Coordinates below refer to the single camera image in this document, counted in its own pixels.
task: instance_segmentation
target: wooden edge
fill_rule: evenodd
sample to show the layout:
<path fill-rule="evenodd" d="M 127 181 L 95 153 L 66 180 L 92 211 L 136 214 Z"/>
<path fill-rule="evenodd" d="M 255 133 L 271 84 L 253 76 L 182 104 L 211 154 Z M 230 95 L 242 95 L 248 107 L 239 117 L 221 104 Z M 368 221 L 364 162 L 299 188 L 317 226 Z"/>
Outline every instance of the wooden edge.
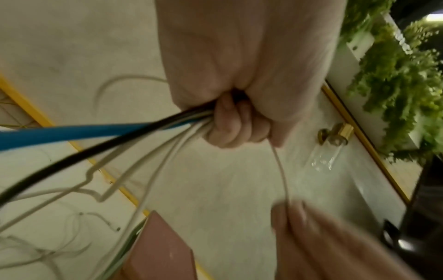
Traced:
<path fill-rule="evenodd" d="M 19 107 L 21 107 L 29 116 L 31 116 L 39 125 L 42 127 L 55 126 L 54 122 L 52 122 L 45 114 L 43 114 L 37 107 L 35 107 L 26 97 L 24 97 L 21 93 L 15 90 L 5 78 L 0 76 L 0 89 L 11 98 L 14 102 L 17 103 Z M 77 150 L 82 151 L 83 148 L 79 143 L 75 141 L 69 141 L 69 143 Z M 94 159 L 88 159 L 92 165 L 95 165 L 97 162 Z M 109 174 L 104 169 L 99 169 L 100 173 L 102 173 L 103 177 L 109 183 L 115 183 L 116 179 Z M 135 206 L 138 206 L 138 200 L 133 196 L 130 191 L 125 187 L 120 187 L 119 191 L 129 199 Z M 148 210 L 143 210 L 143 214 L 145 216 L 149 215 Z M 208 280 L 214 280 L 199 264 L 195 263 L 195 266 L 199 272 L 201 272 Z"/>
<path fill-rule="evenodd" d="M 368 151 L 368 153 L 371 155 L 375 163 L 378 165 L 380 170 L 383 172 L 383 174 L 386 176 L 388 181 L 391 183 L 394 190 L 398 193 L 400 198 L 405 204 L 409 204 L 410 200 L 405 194 L 405 192 L 401 189 L 401 187 L 398 185 L 397 181 L 394 179 L 394 177 L 391 175 L 391 173 L 388 171 L 386 166 L 383 163 L 382 158 L 378 154 L 378 152 L 375 150 L 374 146 L 364 134 L 364 132 L 361 130 L 359 124 L 354 120 L 353 116 L 350 114 L 350 112 L 347 110 L 347 108 L 344 106 L 342 101 L 337 97 L 337 95 L 333 92 L 333 90 L 324 83 L 322 86 L 322 92 L 327 96 L 327 98 L 331 101 L 331 103 L 334 105 L 334 107 L 337 109 L 337 111 L 340 113 L 340 115 L 354 127 L 354 133 L 357 136 L 357 138 L 360 140 L 360 142 L 363 144 L 365 149 Z"/>

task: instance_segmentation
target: hand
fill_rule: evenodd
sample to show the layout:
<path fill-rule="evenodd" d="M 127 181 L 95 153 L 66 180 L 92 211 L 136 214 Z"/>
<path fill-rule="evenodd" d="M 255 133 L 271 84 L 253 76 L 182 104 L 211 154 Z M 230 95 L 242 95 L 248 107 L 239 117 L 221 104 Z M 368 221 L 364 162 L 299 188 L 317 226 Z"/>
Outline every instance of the hand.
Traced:
<path fill-rule="evenodd" d="M 296 201 L 275 205 L 276 280 L 418 280 L 373 237 Z"/>
<path fill-rule="evenodd" d="M 329 68 L 346 0 L 156 0 L 162 60 L 181 109 L 217 99 L 208 141 L 282 146 Z M 233 88 L 250 101 L 234 105 Z"/>

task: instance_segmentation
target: planter box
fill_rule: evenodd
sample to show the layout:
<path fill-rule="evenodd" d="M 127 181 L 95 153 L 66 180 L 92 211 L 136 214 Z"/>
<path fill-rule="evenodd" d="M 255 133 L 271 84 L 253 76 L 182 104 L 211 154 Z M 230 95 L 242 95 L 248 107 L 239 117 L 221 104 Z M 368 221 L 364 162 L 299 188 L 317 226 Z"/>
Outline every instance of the planter box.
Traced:
<path fill-rule="evenodd" d="M 350 43 L 338 47 L 326 80 L 343 101 L 357 123 L 371 140 L 375 147 L 380 147 L 385 135 L 387 124 L 382 120 L 381 113 L 368 113 L 363 110 L 367 97 L 360 95 L 349 97 L 347 87 L 353 77 L 360 71 L 359 61 L 374 43 L 374 37 L 369 32 L 362 32 Z M 414 149 L 421 141 L 419 130 L 409 133 L 405 148 Z"/>

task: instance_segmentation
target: blue cable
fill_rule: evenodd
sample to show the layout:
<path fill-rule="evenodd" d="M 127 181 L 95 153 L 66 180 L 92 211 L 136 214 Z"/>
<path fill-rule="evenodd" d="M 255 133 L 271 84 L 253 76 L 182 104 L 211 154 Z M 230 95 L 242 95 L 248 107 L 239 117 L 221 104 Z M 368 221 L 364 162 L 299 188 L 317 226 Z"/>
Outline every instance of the blue cable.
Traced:
<path fill-rule="evenodd" d="M 186 125 L 198 119 L 191 119 L 173 125 L 170 128 Z M 46 144 L 60 141 L 72 141 L 88 138 L 119 136 L 140 129 L 150 123 L 116 125 L 74 125 L 46 128 L 32 128 L 18 131 L 0 131 L 0 152 L 9 149 Z"/>

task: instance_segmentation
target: floor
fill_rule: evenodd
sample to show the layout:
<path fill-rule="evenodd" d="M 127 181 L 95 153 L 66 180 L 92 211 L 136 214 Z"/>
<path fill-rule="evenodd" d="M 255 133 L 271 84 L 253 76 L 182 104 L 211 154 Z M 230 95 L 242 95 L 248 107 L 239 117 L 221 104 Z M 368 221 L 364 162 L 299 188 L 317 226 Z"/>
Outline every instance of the floor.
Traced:
<path fill-rule="evenodd" d="M 0 18 L 15 23 L 0 25 L 0 73 L 54 123 L 149 121 L 177 112 L 168 87 L 153 82 L 115 85 L 98 107 L 93 105 L 96 89 L 115 75 L 164 76 L 152 2 L 16 0 L 2 6 Z M 311 114 L 279 151 L 292 195 L 374 233 L 385 218 L 397 224 L 405 206 L 357 138 L 343 149 L 331 172 L 307 168 L 318 147 L 317 131 L 340 121 L 319 93 Z M 107 170 L 118 177 L 175 133 L 143 140 Z M 128 184 L 136 197 L 159 160 Z M 219 150 L 202 140 L 171 163 L 148 205 L 185 239 L 215 279 L 264 280 L 272 279 L 275 270 L 269 210 L 282 197 L 267 143 Z"/>

